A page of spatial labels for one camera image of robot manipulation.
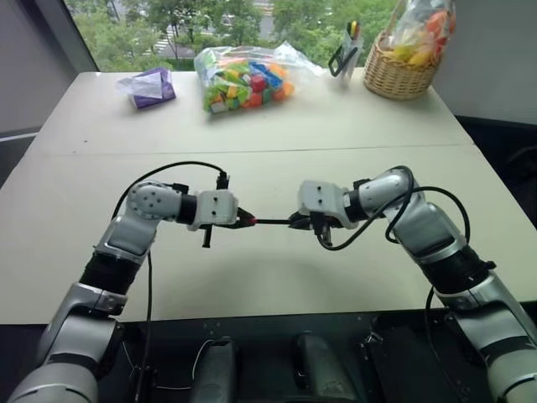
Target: silver robot arm segment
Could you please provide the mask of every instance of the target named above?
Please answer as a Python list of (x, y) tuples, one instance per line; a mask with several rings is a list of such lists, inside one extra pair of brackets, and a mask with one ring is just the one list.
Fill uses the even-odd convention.
[[(408, 188), (409, 177), (400, 169), (355, 182), (351, 191), (306, 181), (299, 190), (299, 213), (311, 216), (314, 229), (314, 219), (317, 226), (336, 219), (341, 227), (353, 228)], [(402, 206), (399, 199), (383, 215), (392, 222)], [(423, 191), (412, 194), (393, 233), (482, 356), (494, 401), (537, 401), (537, 329), (492, 270), (495, 266), (479, 259), (451, 219), (425, 200)]]
[(8, 402), (97, 402), (96, 377), (113, 362), (127, 291), (161, 221), (189, 230), (233, 225), (238, 201), (228, 190), (181, 193), (156, 181), (131, 187), (125, 213), (113, 218), (81, 279), (68, 290), (39, 341), (37, 366)]

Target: woven basket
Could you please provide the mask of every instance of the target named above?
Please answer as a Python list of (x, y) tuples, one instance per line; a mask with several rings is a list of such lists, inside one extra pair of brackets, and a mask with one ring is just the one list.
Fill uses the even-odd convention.
[(392, 12), (388, 27), (375, 39), (366, 61), (363, 77), (363, 83), (370, 91), (398, 100), (413, 99), (426, 92), (441, 62), (441, 58), (435, 58), (427, 65), (415, 67), (404, 61), (389, 58), (380, 48), (379, 44), (394, 29), (397, 11), (403, 6), (404, 0), (399, 0)]

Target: plastic bag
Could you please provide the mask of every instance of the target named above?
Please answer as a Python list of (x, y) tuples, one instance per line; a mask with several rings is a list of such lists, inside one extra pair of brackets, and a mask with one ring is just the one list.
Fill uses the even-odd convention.
[(206, 48), (194, 68), (206, 89), (203, 108), (211, 113), (283, 101), (323, 71), (287, 42), (276, 49)]
[(440, 58), (455, 25), (452, 0), (408, 0), (383, 47), (388, 57), (423, 67)]

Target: green foliage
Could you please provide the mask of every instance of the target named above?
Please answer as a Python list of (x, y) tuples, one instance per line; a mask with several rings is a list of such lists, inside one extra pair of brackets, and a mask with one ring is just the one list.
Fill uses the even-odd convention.
[(211, 20), (216, 33), (232, 46), (258, 42), (261, 12), (252, 0), (216, 1)]
[(165, 59), (174, 71), (194, 71), (194, 59)]
[(65, 2), (103, 71), (141, 71), (157, 65), (190, 70), (191, 63), (178, 55), (166, 60), (154, 54), (152, 48), (162, 38), (172, 50), (178, 44), (196, 53), (224, 45), (273, 48), (287, 40), (326, 66), (353, 19), (362, 26), (364, 50), (358, 65), (363, 65), (396, 0), (272, 0), (271, 39), (259, 38), (262, 14), (253, 0), (121, 0), (126, 9), (121, 18), (113, 0)]
[(193, 44), (196, 33), (211, 24), (210, 0), (148, 0), (148, 20), (162, 33), (168, 26), (174, 32), (174, 40), (180, 33), (186, 34)]
[(86, 42), (97, 66), (102, 71), (144, 71), (156, 66), (170, 67), (149, 52), (159, 34), (142, 19), (129, 22), (111, 17), (107, 2), (68, 0), (67, 7)]
[(315, 63), (326, 66), (353, 19), (362, 26), (363, 65), (378, 33), (388, 23), (396, 0), (273, 0), (274, 32)]

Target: wire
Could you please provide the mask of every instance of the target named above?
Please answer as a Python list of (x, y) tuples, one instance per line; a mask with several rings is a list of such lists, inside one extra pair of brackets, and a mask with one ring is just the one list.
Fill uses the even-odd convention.
[(148, 252), (148, 310), (145, 319), (146, 335), (145, 345), (143, 346), (142, 365), (140, 366), (140, 375), (138, 376), (138, 382), (136, 384), (136, 394), (134, 395), (134, 402), (138, 403), (142, 394), (143, 373), (147, 365), (149, 356), (149, 343), (151, 342), (151, 312), (153, 310), (153, 262), (151, 259), (151, 250)]
[(125, 357), (127, 357), (127, 361), (129, 365), (131, 366), (131, 369), (134, 369), (133, 361), (131, 360), (131, 356), (128, 355), (127, 347), (125, 346), (125, 342), (121, 342), (121, 345), (123, 346), (123, 351), (125, 352)]
[[(412, 189), (410, 194), (417, 193), (419, 191), (437, 191), (437, 192), (441, 193), (442, 195), (448, 196), (450, 199), (452, 199), (453, 202), (456, 204), (456, 206), (461, 211), (462, 220), (464, 221), (465, 238), (466, 238), (467, 242), (470, 242), (470, 219), (468, 217), (467, 210), (466, 210), (466, 208), (464, 208), (464, 206), (462, 205), (461, 201), (453, 193), (451, 193), (450, 191), (447, 191), (446, 189), (442, 189), (441, 187), (436, 187), (436, 186), (416, 187), (416, 188)], [(317, 235), (317, 240), (319, 241), (319, 243), (321, 244), (321, 246), (324, 249), (327, 249), (327, 250), (330, 250), (330, 251), (342, 250), (342, 249), (346, 248), (347, 246), (349, 246), (351, 243), (353, 243), (356, 240), (356, 238), (358, 238), (366, 229), (368, 229), (368, 227), (373, 223), (373, 221), (375, 221), (377, 218), (381, 217), (386, 208), (388, 208), (393, 203), (397, 202), (399, 199), (402, 199), (403, 197), (407, 197), (407, 195), (408, 195), (408, 193), (405, 192), (403, 195), (396, 196), (392, 200), (390, 200), (387, 203), (385, 203), (384, 205), (382, 205), (371, 217), (369, 217), (367, 219), (367, 221), (353, 235), (351, 235), (351, 237), (349, 237), (349, 239), (347, 241), (343, 242), (342, 244), (337, 245), (337, 246), (329, 245), (324, 241), (324, 239), (322, 238), (321, 235)]]
[(289, 225), (291, 221), (288, 219), (256, 218), (255, 223), (268, 225)]
[(453, 392), (456, 395), (457, 400), (459, 400), (461, 403), (466, 403), (466, 400), (461, 395), (461, 392), (457, 389), (455, 383), (453, 382), (453, 379), (451, 379), (451, 376), (446, 370), (446, 367), (441, 361), (440, 355), (438, 355), (438, 352), (436, 351), (435, 344), (433, 343), (433, 337), (431, 335), (431, 324), (430, 324), (430, 304), (433, 300), (433, 296), (435, 295), (435, 289), (434, 287), (431, 287), (429, 290), (429, 295), (427, 296), (427, 300), (425, 302), (425, 310), (424, 310), (424, 320), (425, 320), (425, 336), (427, 337), (427, 343), (429, 344), (430, 352), (433, 354), (433, 357), (435, 358), (436, 365), (444, 375), (444, 378), (446, 379), (446, 382), (449, 384), (449, 386), (453, 389)]
[(194, 380), (194, 378), (196, 377), (196, 366), (198, 365), (198, 361), (200, 360), (201, 352), (203, 351), (205, 346), (210, 342), (214, 342), (214, 340), (212, 340), (212, 339), (206, 340), (201, 345), (200, 349), (198, 350), (198, 354), (196, 354), (196, 359), (194, 360), (194, 365), (192, 365), (192, 380)]
[(190, 390), (192, 389), (191, 386), (175, 387), (175, 386), (160, 386), (160, 385), (156, 385), (154, 388), (160, 389), (160, 390)]
[(388, 240), (391, 243), (399, 243), (399, 241), (395, 238), (392, 238), (390, 234), (392, 230), (394, 229), (395, 224), (397, 224), (399, 219), (403, 216), (404, 211), (406, 210), (406, 207), (408, 207), (410, 204), (410, 199), (412, 197), (412, 193), (414, 190), (414, 175), (412, 174), (412, 171), (410, 170), (410, 168), (404, 165), (395, 166), (394, 168), (392, 168), (392, 170), (402, 170), (407, 175), (407, 178), (409, 180), (409, 186), (407, 187), (407, 190), (404, 193), (403, 204), (401, 205), (401, 208), (399, 209), (398, 213), (395, 215), (394, 219), (391, 221), (390, 224), (388, 224), (388, 227), (386, 228), (386, 232), (384, 233), (384, 237), (386, 238), (386, 240)]
[[(212, 168), (213, 170), (217, 170), (220, 172), (221, 175), (227, 175), (226, 171), (220, 168), (217, 165), (209, 164), (207, 162), (202, 161), (179, 161), (174, 162), (171, 164), (160, 166), (159, 168), (156, 168), (154, 170), (151, 170), (150, 172), (140, 176), (138, 179), (133, 181), (127, 189), (123, 192), (123, 194), (119, 197), (119, 200), (116, 203), (116, 206), (114, 207), (114, 211), (112, 213), (112, 218), (114, 218), (118, 213), (119, 209), (121, 208), (123, 202), (125, 201), (125, 198), (128, 195), (128, 191), (131, 187), (136, 185), (138, 182), (143, 181), (144, 179), (149, 178), (152, 175), (158, 174), (159, 172), (162, 172), (163, 170), (167, 170), (169, 168), (174, 168), (176, 166), (182, 166), (182, 165), (199, 165), (199, 166), (205, 166), (207, 168)], [(140, 368), (140, 375), (138, 377), (138, 381), (136, 384), (136, 393), (134, 395), (134, 401), (136, 403), (139, 402), (141, 393), (142, 393), (142, 383), (143, 383), (143, 374), (147, 365), (148, 356), (149, 356), (149, 344), (151, 341), (151, 311), (153, 310), (153, 262), (151, 259), (151, 250), (148, 251), (148, 266), (149, 266), (149, 272), (148, 272), (148, 308), (147, 308), (147, 317), (146, 317), (146, 338), (145, 338), (145, 345), (143, 348), (143, 357), (142, 357), (142, 365)], [(133, 362), (130, 359), (127, 349), (125, 348), (125, 344), (123, 344), (123, 349), (125, 351), (125, 354), (127, 355), (128, 361), (131, 364), (131, 374), (134, 371)]]
[(152, 175), (155, 175), (155, 174), (158, 174), (159, 172), (162, 172), (163, 170), (168, 170), (169, 168), (173, 168), (175, 166), (182, 166), (182, 165), (206, 166), (207, 168), (212, 168), (213, 170), (217, 170), (222, 174), (226, 173), (226, 171), (223, 170), (222, 168), (220, 168), (219, 166), (214, 165), (214, 164), (209, 164), (208, 162), (202, 162), (202, 161), (179, 161), (179, 162), (174, 162), (172, 164), (167, 164), (167, 165), (160, 166), (159, 168), (151, 170), (147, 174), (144, 174), (144, 175), (140, 176), (137, 180), (133, 181), (133, 183), (131, 183), (127, 187), (127, 189), (125, 189), (125, 191), (123, 192), (123, 194), (119, 197), (119, 200), (117, 201), (116, 207), (114, 208), (114, 213), (112, 214), (112, 218), (114, 218), (119, 213), (119, 209), (121, 208), (121, 205), (123, 204), (123, 201), (127, 197), (128, 191), (129, 191), (129, 189), (131, 187), (136, 185), (138, 182), (149, 178)]

